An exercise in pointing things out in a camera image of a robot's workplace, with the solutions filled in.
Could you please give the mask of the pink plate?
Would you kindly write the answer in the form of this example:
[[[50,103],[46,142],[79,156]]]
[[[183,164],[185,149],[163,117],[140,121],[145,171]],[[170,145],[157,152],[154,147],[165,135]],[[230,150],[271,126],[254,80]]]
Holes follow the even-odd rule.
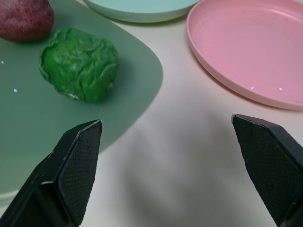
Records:
[[[198,61],[226,87],[303,110],[303,3],[201,0],[187,17],[187,35]]]

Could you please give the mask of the reddish-purple toy potato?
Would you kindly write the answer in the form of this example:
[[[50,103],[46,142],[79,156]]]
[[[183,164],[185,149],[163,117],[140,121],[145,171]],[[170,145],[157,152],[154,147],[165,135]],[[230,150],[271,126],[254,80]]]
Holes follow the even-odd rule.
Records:
[[[45,39],[54,23],[49,0],[0,0],[0,37],[14,42]]]

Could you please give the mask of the dark green mat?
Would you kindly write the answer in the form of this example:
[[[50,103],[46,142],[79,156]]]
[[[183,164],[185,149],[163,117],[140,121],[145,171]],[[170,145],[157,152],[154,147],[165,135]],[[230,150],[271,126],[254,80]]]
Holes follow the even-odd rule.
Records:
[[[154,52],[136,37],[76,0],[50,0],[53,29],[70,26],[110,40],[120,67],[113,89],[99,104],[71,100],[55,91],[38,69],[45,42],[0,39],[0,212],[64,132],[101,119],[101,149],[123,135],[151,104],[163,79]]]

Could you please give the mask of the light green plate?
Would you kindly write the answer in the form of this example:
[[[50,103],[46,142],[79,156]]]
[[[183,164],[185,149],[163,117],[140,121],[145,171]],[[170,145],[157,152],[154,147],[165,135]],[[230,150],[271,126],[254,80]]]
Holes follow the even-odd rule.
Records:
[[[134,23],[157,23],[187,14],[200,0],[82,0],[101,15]]]

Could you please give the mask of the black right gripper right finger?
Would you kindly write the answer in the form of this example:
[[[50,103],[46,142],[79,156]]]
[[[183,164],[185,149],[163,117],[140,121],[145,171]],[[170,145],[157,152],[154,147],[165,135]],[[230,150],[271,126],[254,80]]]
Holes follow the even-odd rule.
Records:
[[[282,126],[234,114],[246,170],[277,227],[303,227],[303,146]]]

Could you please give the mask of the green toy cabbage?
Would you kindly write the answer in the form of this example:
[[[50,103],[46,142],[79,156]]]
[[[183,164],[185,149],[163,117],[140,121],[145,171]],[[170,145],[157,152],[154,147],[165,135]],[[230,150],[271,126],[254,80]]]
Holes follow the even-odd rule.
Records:
[[[119,54],[105,38],[63,27],[41,49],[39,70],[54,89],[73,100],[97,103],[112,90]]]

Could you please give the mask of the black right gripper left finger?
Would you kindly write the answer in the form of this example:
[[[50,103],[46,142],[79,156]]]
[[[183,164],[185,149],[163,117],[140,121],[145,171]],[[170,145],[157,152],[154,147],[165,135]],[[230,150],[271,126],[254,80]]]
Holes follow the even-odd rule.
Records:
[[[66,131],[0,217],[0,227],[79,227],[95,181],[101,120]]]

